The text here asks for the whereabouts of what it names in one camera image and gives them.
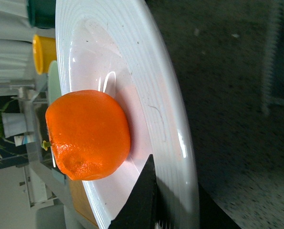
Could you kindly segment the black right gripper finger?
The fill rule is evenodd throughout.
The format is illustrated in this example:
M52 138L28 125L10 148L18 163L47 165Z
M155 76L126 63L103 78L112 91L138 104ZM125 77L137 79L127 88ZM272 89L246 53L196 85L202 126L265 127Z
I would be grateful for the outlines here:
M150 154L125 205L109 225L111 229L169 229L163 218L153 155Z

